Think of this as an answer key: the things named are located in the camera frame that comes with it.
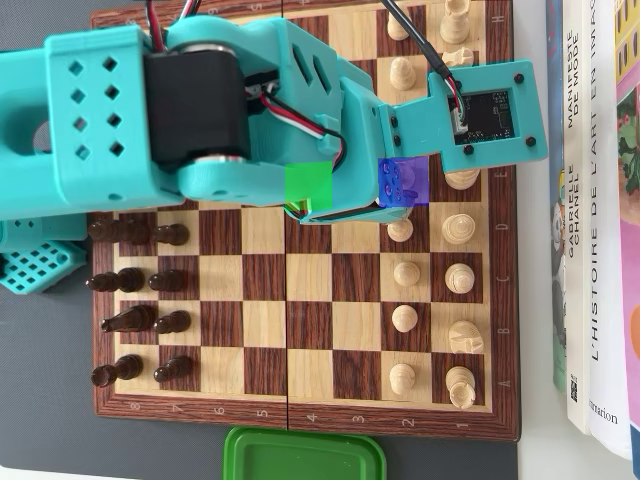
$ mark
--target pawn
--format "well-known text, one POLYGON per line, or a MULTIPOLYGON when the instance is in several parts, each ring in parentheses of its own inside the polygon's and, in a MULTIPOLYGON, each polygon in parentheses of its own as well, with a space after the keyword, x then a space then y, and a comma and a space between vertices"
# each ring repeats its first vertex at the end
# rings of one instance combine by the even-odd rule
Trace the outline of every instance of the pawn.
POLYGON ((148 305, 136 305, 100 324, 103 332, 142 332, 153 326, 155 312, 148 305))
POLYGON ((113 365, 100 365, 91 373, 91 383, 96 387, 108 387, 120 380, 131 380, 142 372, 142 358, 138 355, 120 357, 113 365))
POLYGON ((409 90, 416 83, 416 71, 406 58, 394 58, 391 62, 389 80, 396 90, 409 90))
POLYGON ((153 239, 159 243, 168 243, 178 247, 189 241, 189 230, 179 223, 162 225, 153 231, 153 239))
POLYGON ((158 383, 165 383, 170 380, 186 377, 193 370, 193 362, 185 355, 173 357, 168 362, 162 364, 153 372, 153 378, 158 383))
POLYGON ((184 310, 172 312, 169 315, 156 320, 153 328, 157 333, 179 333, 184 332, 191 326, 191 316, 184 310))
POLYGON ((184 288, 184 272, 167 270, 149 278, 149 288, 157 292, 178 292, 184 288))

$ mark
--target dark square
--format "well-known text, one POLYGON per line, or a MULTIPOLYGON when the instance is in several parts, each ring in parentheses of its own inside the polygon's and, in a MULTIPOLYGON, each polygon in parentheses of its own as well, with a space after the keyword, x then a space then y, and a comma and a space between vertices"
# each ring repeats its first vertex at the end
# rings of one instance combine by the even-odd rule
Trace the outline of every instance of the dark square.
POLYGON ((380 400, 380 352, 333 351, 333 396, 380 400))
POLYGON ((157 244, 151 239, 151 232, 158 225, 158 214, 156 212, 121 213, 118 218, 121 222, 135 220, 146 225, 149 229, 149 240, 142 245, 120 242, 121 257, 155 257, 158 255, 157 244))
POLYGON ((242 277, 245 300, 285 299, 285 255, 243 255, 242 277))
POLYGON ((200 329, 205 347, 242 347, 242 302, 201 302, 200 329))
POLYGON ((387 303, 380 304, 382 328, 382 350, 393 352, 431 351, 431 305, 428 303, 387 303), (400 305, 413 307, 418 314, 418 323, 408 332, 399 332, 393 325, 393 311, 400 305))
POLYGON ((473 378, 476 382, 476 401, 474 405, 484 405, 484 355, 442 352, 434 352, 431 354, 431 371, 433 372, 431 391, 433 403, 451 404, 445 379, 447 372, 453 367, 465 367, 473 373, 473 378))
POLYGON ((186 345, 160 345, 160 365, 174 357, 186 355, 193 362, 191 373, 182 378, 161 383, 161 390, 178 390, 182 392, 200 391, 200 347, 186 345))
POLYGON ((336 253, 331 256, 334 302, 380 301, 380 255, 336 253))
POLYGON ((387 225, 380 225, 380 251, 383 253, 429 252, 429 205, 414 207, 409 215, 413 234, 409 240, 394 242, 387 233, 387 225))
POLYGON ((244 393, 287 394, 287 350, 284 348, 244 349, 244 393))
MULTIPOLYGON (((154 309, 154 319, 158 318, 158 302, 153 300, 121 301, 120 311, 135 307, 136 305, 148 305, 154 309)), ((102 333, 102 335, 120 335, 120 343, 136 345, 158 345, 158 334, 153 328, 143 332, 113 332, 102 333)))
POLYGON ((284 216, 286 253, 331 253, 331 225, 301 225, 284 216))
POLYGON ((184 272, 185 286, 178 292, 158 292, 160 300, 199 300, 200 270, 197 255, 158 257, 158 271, 180 270, 184 272))
MULTIPOLYGON (((376 12, 376 40, 378 43, 378 57, 407 57, 421 55, 418 44, 411 38, 396 41, 387 33, 387 22, 390 13, 386 9, 376 12)), ((409 16, 416 29, 427 36, 427 10, 424 6, 409 7, 409 16)))
POLYGON ((431 253, 431 301, 444 303, 482 303, 481 253, 431 253), (471 267, 475 276, 469 293, 453 293, 444 282, 447 269, 455 263, 471 267))
POLYGON ((466 190, 451 188, 444 178, 440 155, 429 156, 429 201, 430 202, 480 202, 482 201, 481 177, 466 190))
POLYGON ((200 255, 242 253, 240 209, 200 210, 200 255))
POLYGON ((330 303, 287 302, 287 348, 331 350, 332 345, 330 303))

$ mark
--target gray surface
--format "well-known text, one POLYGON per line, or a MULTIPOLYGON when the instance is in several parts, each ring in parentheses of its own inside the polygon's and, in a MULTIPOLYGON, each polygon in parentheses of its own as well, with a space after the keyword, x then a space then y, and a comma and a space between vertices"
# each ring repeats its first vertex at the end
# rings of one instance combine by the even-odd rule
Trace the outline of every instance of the gray surface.
MULTIPOLYGON (((39 46, 49 32, 85 28, 93 9, 125 3, 1 0, 0 50, 39 46)), ((87 275, 83 269, 46 295, 17 297, 0 287, 0 464, 154 480, 219 478, 227 427, 93 415, 87 275)), ((392 480, 517 478, 515 444, 377 440, 392 480)))

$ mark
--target green plastic lid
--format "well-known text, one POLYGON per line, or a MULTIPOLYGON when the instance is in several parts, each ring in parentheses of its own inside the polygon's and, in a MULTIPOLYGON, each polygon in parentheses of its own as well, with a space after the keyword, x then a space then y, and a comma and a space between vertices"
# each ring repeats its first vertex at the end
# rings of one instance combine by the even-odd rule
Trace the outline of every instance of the green plastic lid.
POLYGON ((373 440, 237 427, 224 442, 223 480, 385 480, 387 464, 373 440))

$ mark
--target wooden chessboard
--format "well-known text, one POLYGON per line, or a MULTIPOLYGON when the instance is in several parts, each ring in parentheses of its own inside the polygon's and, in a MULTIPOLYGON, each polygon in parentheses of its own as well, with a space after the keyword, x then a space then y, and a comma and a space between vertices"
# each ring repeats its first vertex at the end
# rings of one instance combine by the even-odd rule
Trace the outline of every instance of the wooden chessboard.
MULTIPOLYGON (((462 45, 439 36, 443 3, 401 2, 439 52, 462 45, 479 63, 512 55, 510 1, 472 1, 471 31, 462 45)), ((158 3, 168 24, 181 2, 158 3)), ((249 4, 204 0, 201 12, 239 23, 269 15, 290 18, 367 71, 378 96, 397 103, 426 94, 427 64, 410 40, 386 33, 380 3, 347 1, 249 4), (417 69, 413 89, 389 84, 394 56, 417 69)), ((137 22, 141 6, 97 12, 92 26, 137 22)), ((150 275, 170 268, 189 272, 186 291, 168 294, 95 293, 94 366, 137 353, 143 374, 94 392, 99 415, 259 425, 312 431, 455 436, 517 440, 520 435, 515 168, 483 171, 465 191, 445 182, 437 155, 429 158, 430 204, 413 210, 414 234, 390 240, 386 227, 365 222, 300 226, 279 208, 246 208, 188 201, 159 211, 127 212, 150 226, 183 223, 191 240, 182 247, 94 243, 93 271, 137 266, 150 275), (441 225, 467 213, 476 234, 467 244, 444 241, 441 225), (400 288, 393 268, 410 260, 421 270, 414 287, 400 288), (466 295, 452 294, 444 272, 466 263, 476 277, 466 295), (185 309, 192 327, 180 334, 104 334, 99 321, 146 303, 159 314, 185 309), (419 314, 399 333, 391 313, 400 304, 419 314), (448 328, 473 321, 484 338, 480 355, 452 354, 448 328), (159 385, 153 370, 186 353, 198 367, 185 379, 159 385), (411 365, 416 383, 406 395, 390 388, 389 371, 411 365), (453 366, 476 381, 475 404, 458 410, 444 383, 453 366)))

